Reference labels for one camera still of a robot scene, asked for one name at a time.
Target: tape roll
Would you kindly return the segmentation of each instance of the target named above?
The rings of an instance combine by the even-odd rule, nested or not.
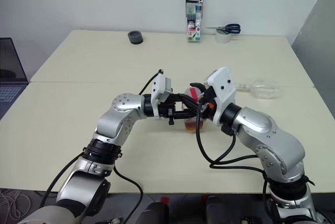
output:
[[[137,30],[133,30],[131,32],[128,33],[128,38],[129,41],[132,44],[140,44],[143,42],[143,38],[142,38],[142,34],[141,32],[137,31]]]
[[[227,43],[231,39],[231,34],[220,29],[216,29],[215,41],[218,43]]]

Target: red tag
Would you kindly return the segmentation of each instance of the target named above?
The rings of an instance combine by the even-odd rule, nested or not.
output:
[[[206,203],[207,199],[208,199],[208,195],[206,195],[206,194],[201,195],[201,203],[202,204]]]
[[[189,91],[191,92],[191,95],[194,101],[198,102],[198,95],[197,95],[197,91],[195,90],[195,88],[190,88]]]
[[[163,202],[164,204],[168,205],[169,202],[170,202],[170,198],[168,198],[168,197],[162,197],[161,198],[161,202]]]

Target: black cable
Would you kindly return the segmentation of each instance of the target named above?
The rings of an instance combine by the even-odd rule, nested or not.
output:
[[[134,208],[132,209],[132,211],[129,213],[129,215],[127,216],[127,218],[125,219],[125,221],[122,223],[122,224],[126,224],[127,221],[129,220],[129,218],[131,217],[131,215],[135,212],[135,210],[136,210],[136,209],[138,208],[138,206],[140,205],[140,203],[141,203],[141,201],[142,201],[142,199],[143,199],[143,190],[142,190],[141,186],[140,186],[138,183],[136,183],[135,181],[133,181],[133,180],[131,180],[131,179],[129,179],[129,178],[123,176],[122,174],[120,174],[120,173],[118,172],[118,170],[116,169],[115,164],[114,164],[114,172],[115,172],[120,178],[123,178],[124,180],[129,181],[130,183],[133,183],[133,184],[138,188],[138,190],[140,191],[140,198],[138,199],[138,202],[136,203],[136,205],[134,206]]]
[[[259,169],[257,167],[252,166],[244,166],[244,165],[233,165],[233,166],[212,166],[212,169],[246,169],[246,170],[252,170],[260,173],[264,173],[262,169]]]
[[[145,84],[145,86],[143,87],[143,89],[140,91],[140,93],[139,93],[138,95],[142,95],[142,93],[144,92],[144,90],[148,87],[148,85],[151,83],[151,81],[154,80],[155,77],[158,76],[159,73],[163,73],[163,71],[162,71],[161,69],[159,69],[159,70],[157,71],[157,73],[156,73],[154,76],[152,76],[152,77],[149,79],[149,81],[147,81],[147,83]]]
[[[78,154],[73,160],[71,160],[60,172],[59,174],[57,174],[57,176],[53,179],[53,181],[51,182],[50,186],[48,187],[46,193],[43,196],[43,199],[41,201],[40,207],[43,207],[46,203],[46,200],[52,190],[52,188],[54,187],[54,185],[56,184],[56,182],[59,180],[59,178],[63,175],[63,173],[80,157],[84,154],[84,152],[81,152],[80,154]]]
[[[197,108],[195,133],[196,133],[196,139],[197,139],[197,143],[198,143],[200,152],[202,153],[202,155],[204,156],[204,158],[210,163],[210,168],[212,168],[213,165],[226,165],[226,164],[231,164],[231,163],[238,162],[238,161],[245,160],[245,159],[258,158],[257,155],[246,155],[246,156],[242,156],[242,157],[239,157],[239,158],[236,158],[236,159],[232,159],[232,160],[220,161],[225,156],[227,156],[228,153],[235,146],[236,136],[235,136],[235,134],[233,134],[232,135],[232,143],[231,143],[230,147],[219,158],[217,158],[216,160],[212,160],[207,155],[207,153],[206,153],[206,151],[205,151],[205,149],[203,147],[203,144],[201,142],[201,138],[200,138],[200,112],[201,112],[201,107],[202,107],[202,103],[199,103],[198,104],[198,108]]]
[[[35,194],[37,194],[38,196],[41,196],[41,197],[43,197],[44,196],[44,194],[43,193],[40,193],[39,191],[33,191]],[[54,193],[54,194],[56,194],[56,195],[54,195],[54,196],[48,196],[48,198],[56,198],[57,197],[57,192],[51,192],[51,193]]]
[[[186,105],[186,107],[191,110],[192,112],[196,113],[197,112],[197,104],[194,102],[193,98],[185,95],[185,94],[177,94],[181,101]]]

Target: amber liquid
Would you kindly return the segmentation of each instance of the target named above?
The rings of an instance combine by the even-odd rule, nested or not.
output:
[[[204,122],[200,121],[200,130],[203,128]],[[189,132],[195,132],[196,122],[185,122],[185,128]]]

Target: white wall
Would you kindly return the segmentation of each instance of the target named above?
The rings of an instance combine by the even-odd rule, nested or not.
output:
[[[240,23],[244,34],[293,42],[316,0],[204,0],[203,27]],[[0,36],[11,36],[31,77],[72,29],[183,32],[185,0],[0,0]]]

